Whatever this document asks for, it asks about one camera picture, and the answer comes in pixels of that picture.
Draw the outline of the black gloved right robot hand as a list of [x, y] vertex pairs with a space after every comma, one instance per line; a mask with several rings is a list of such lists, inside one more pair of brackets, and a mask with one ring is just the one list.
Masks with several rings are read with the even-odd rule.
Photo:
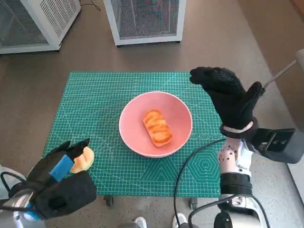
[[220, 67], [192, 69], [190, 81], [207, 92], [225, 127], [243, 130], [253, 121], [253, 110], [263, 90], [260, 82], [246, 91], [233, 71]]

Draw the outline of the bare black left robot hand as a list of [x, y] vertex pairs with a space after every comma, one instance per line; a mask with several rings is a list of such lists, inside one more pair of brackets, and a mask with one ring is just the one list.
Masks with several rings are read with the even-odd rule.
[[26, 183], [36, 191], [61, 182], [75, 164], [74, 159], [83, 154], [83, 149], [89, 145], [87, 138], [71, 145], [66, 141], [52, 149], [29, 172]]

